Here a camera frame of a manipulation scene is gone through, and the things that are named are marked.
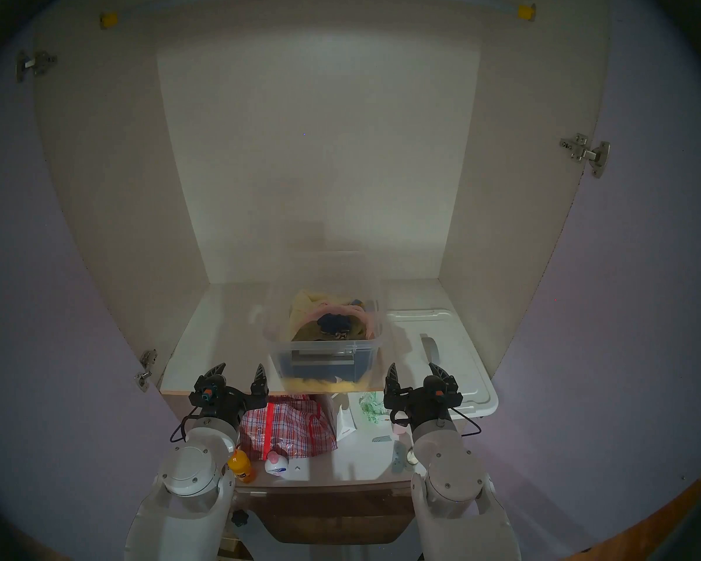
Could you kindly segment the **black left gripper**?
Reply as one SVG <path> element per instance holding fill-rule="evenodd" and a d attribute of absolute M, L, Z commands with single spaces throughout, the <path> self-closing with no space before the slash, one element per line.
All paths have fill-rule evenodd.
<path fill-rule="evenodd" d="M 199 409 L 199 417 L 222 420 L 238 429 L 246 413 L 266 408 L 268 380 L 263 364 L 258 364 L 249 393 L 244 393 L 226 383 L 223 376 L 225 363 L 211 368 L 197 378 L 189 400 Z"/>

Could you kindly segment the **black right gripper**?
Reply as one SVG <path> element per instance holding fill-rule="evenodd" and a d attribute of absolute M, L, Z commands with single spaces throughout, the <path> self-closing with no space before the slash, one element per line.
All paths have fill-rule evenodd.
<path fill-rule="evenodd" d="M 449 411 L 461 406 L 463 395 L 456 379 L 439 365 L 428 364 L 431 376 L 418 388 L 402 388 L 396 364 L 387 370 L 384 385 L 384 406 L 395 425 L 417 429 L 426 422 L 449 420 Z"/>

